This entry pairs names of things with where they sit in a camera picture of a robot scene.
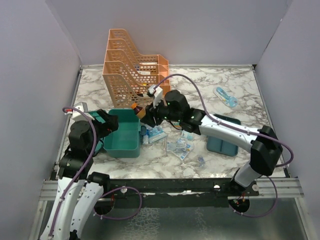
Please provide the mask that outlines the amber medicine bottle orange cap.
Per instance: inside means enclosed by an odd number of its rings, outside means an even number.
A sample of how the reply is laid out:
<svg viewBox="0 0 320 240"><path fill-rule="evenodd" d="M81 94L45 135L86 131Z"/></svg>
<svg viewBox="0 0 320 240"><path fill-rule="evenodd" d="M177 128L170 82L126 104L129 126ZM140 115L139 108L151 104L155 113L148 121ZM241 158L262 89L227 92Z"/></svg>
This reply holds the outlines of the amber medicine bottle orange cap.
<svg viewBox="0 0 320 240"><path fill-rule="evenodd" d="M133 109L134 111L134 114L139 118L139 119L142 119L145 117L146 115L146 110L144 107L141 107L141 106L138 106L137 103L133 103L131 105L131 108Z"/></svg>

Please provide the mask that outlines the clear blue gauze packet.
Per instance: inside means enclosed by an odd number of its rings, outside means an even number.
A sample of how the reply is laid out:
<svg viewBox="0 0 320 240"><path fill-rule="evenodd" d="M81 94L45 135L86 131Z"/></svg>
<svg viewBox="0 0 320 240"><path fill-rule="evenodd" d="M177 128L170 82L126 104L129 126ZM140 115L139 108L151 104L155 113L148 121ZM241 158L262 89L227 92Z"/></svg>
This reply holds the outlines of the clear blue gauze packet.
<svg viewBox="0 0 320 240"><path fill-rule="evenodd" d="M152 144L159 141L167 136L161 126L148 127L147 128L148 143Z"/></svg>

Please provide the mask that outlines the white blue bandage roll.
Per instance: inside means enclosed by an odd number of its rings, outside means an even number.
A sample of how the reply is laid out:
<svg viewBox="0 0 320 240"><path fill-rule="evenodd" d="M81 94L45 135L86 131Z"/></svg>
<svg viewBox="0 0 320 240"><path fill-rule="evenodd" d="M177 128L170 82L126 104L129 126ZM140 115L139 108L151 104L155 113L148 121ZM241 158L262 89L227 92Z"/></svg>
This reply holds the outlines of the white blue bandage roll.
<svg viewBox="0 0 320 240"><path fill-rule="evenodd" d="M140 130L140 134L142 136L142 144L148 145L149 144L149 130L146 126L142 126Z"/></svg>

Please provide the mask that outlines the teal plastic medicine box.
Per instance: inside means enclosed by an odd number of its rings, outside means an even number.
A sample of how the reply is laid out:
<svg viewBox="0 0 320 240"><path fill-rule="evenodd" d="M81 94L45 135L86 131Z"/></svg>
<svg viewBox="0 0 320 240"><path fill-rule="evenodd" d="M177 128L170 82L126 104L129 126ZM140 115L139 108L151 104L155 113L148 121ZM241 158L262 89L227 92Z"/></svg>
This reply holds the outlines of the teal plastic medicine box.
<svg viewBox="0 0 320 240"><path fill-rule="evenodd" d="M112 158L137 158L142 138L140 119L129 108L114 108L108 113L118 116L118 130L100 138L94 153L105 150Z"/></svg>

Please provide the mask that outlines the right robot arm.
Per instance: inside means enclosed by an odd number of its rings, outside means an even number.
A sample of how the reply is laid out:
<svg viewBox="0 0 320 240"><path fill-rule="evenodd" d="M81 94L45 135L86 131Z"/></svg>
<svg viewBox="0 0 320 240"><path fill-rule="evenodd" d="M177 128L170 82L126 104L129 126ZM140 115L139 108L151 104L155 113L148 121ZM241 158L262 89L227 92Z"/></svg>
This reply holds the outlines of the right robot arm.
<svg viewBox="0 0 320 240"><path fill-rule="evenodd" d="M249 161L236 171L230 181L229 189L234 195L242 195L259 177L273 174L283 148L271 127L245 127L190 107L178 90L162 94L160 87L152 86L148 96L153 98L153 102L145 108L145 124L155 127L162 121L177 122L186 132L221 139L250 154Z"/></svg>

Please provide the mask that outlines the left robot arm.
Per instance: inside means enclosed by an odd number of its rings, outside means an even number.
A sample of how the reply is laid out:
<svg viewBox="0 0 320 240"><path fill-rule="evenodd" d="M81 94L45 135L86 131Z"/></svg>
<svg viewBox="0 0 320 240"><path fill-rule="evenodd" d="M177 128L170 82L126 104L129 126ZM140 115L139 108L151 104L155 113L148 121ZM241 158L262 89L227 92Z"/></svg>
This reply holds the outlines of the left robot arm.
<svg viewBox="0 0 320 240"><path fill-rule="evenodd" d="M132 109L102 109L92 116L76 107L65 107L66 114L79 113L70 127L69 147L59 162L57 191L41 240L79 240L92 211L101 219L109 219L107 211L99 211L98 199L123 189L111 188L110 176L100 172L88 174L97 153L99 140L116 136L126 129L124 123L139 126Z"/></svg>

